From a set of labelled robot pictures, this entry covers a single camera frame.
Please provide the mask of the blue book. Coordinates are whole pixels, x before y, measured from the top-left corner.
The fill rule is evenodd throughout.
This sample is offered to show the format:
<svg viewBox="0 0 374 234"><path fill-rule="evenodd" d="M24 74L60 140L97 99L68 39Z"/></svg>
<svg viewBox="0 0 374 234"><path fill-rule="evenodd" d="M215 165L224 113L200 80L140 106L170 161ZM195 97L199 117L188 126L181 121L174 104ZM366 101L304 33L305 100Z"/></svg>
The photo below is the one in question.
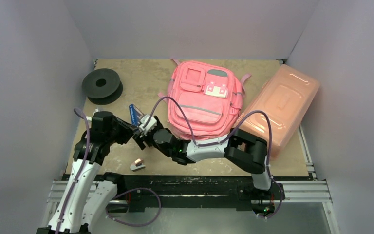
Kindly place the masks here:
<svg viewBox="0 0 374 234"><path fill-rule="evenodd" d="M141 124L141 119L144 117L145 114L134 104L129 105L129 113L132 125L139 126Z"/></svg>

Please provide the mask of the small white stapler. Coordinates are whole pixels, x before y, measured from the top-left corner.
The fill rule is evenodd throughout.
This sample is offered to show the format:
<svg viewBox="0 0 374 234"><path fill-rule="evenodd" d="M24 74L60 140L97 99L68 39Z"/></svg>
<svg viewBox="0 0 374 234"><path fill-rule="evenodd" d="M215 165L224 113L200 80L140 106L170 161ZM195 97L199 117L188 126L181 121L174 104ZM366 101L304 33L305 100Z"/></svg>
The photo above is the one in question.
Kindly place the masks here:
<svg viewBox="0 0 374 234"><path fill-rule="evenodd" d="M139 158L137 160L135 160L131 165L130 165L130 169L135 172L135 171L138 171L138 170L142 170L144 169L146 166L144 164L144 160L142 158Z"/></svg>

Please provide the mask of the pink student backpack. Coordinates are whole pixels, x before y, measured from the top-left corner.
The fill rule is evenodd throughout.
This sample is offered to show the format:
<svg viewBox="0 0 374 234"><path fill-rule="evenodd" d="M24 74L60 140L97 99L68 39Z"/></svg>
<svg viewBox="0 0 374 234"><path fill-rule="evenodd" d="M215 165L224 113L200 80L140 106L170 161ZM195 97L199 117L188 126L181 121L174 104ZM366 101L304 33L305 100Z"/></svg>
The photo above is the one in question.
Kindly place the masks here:
<svg viewBox="0 0 374 234"><path fill-rule="evenodd" d="M240 115L244 82L226 68L198 61L180 62L172 74L164 100L170 129L178 138L196 141L229 133Z"/></svg>

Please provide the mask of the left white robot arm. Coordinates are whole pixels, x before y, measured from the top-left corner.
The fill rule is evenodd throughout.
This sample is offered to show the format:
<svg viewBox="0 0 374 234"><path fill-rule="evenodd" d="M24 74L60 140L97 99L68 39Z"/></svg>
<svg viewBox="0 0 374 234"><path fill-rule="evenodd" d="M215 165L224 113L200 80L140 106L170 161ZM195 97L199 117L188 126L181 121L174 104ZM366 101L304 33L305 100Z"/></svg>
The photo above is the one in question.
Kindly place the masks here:
<svg viewBox="0 0 374 234"><path fill-rule="evenodd" d="M38 234L89 234L91 224L105 211L112 199L121 199L126 192L124 176L104 173L97 191L89 197L90 188L110 153L110 147L126 144L134 134L134 126L108 111L94 113L90 121L79 110L86 130L74 147L72 169L61 201L46 227Z"/></svg>

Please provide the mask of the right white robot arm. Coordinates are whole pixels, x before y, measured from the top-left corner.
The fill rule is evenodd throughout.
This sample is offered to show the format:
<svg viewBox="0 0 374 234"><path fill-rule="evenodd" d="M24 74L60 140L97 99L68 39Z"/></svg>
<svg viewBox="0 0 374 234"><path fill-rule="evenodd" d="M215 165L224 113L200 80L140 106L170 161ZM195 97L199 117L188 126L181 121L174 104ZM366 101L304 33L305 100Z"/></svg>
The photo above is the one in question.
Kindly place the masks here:
<svg viewBox="0 0 374 234"><path fill-rule="evenodd" d="M268 166L272 143L242 129L231 129L227 135L196 143L178 139L167 128L148 132L136 130L133 139L141 149L154 147L180 165L225 158L251 174L257 197L266 198L273 192L273 179Z"/></svg>

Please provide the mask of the black filament spool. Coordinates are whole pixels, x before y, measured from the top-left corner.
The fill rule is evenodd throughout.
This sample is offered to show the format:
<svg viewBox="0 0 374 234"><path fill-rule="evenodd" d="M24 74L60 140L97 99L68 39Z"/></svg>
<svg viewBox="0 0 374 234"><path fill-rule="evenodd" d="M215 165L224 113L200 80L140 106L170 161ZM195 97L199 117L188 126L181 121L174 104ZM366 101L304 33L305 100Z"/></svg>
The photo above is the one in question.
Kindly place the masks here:
<svg viewBox="0 0 374 234"><path fill-rule="evenodd" d="M101 68L88 73L81 88L88 100L96 105L108 105L116 101L123 92L119 74L109 68Z"/></svg>

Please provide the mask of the pink translucent plastic box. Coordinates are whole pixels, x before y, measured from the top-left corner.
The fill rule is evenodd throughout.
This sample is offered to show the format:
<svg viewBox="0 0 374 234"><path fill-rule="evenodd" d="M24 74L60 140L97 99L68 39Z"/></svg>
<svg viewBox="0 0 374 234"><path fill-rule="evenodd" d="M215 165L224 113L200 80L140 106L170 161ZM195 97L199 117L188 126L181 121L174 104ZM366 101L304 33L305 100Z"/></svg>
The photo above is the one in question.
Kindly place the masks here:
<svg viewBox="0 0 374 234"><path fill-rule="evenodd" d="M267 120L272 128L272 153L274 159L284 150L314 99L320 82L304 73L282 65L264 85L259 95L237 119L238 122L254 110L267 115L252 114L240 129L269 140Z"/></svg>

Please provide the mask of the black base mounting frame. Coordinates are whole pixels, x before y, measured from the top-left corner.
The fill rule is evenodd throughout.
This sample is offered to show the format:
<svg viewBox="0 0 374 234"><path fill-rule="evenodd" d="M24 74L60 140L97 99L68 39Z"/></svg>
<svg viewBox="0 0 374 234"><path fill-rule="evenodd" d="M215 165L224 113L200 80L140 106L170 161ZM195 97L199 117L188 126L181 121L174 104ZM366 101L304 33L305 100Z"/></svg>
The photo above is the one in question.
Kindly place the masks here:
<svg viewBox="0 0 374 234"><path fill-rule="evenodd" d="M123 175L127 189L118 195L129 202L130 212L144 212L146 208L214 208L254 210L270 214L279 202L289 201L291 182L286 178L273 184L268 191L255 189L250 176L187 176L187 175ZM95 185L102 175L94 179Z"/></svg>

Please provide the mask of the aluminium rail frame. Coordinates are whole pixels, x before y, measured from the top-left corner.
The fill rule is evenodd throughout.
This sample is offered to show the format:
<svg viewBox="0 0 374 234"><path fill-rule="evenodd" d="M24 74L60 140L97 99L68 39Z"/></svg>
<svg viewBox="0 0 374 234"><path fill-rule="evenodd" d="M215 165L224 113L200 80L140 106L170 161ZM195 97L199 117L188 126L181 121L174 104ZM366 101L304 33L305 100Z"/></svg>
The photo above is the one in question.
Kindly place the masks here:
<svg viewBox="0 0 374 234"><path fill-rule="evenodd" d="M306 152L282 152L270 159L276 183L271 193L255 192L249 173L226 159L208 159L186 166L158 151L136 154L146 168L132 172L132 157L111 153L103 166L83 175L91 196L114 201L118 233L340 233L326 181L319 180Z"/></svg>

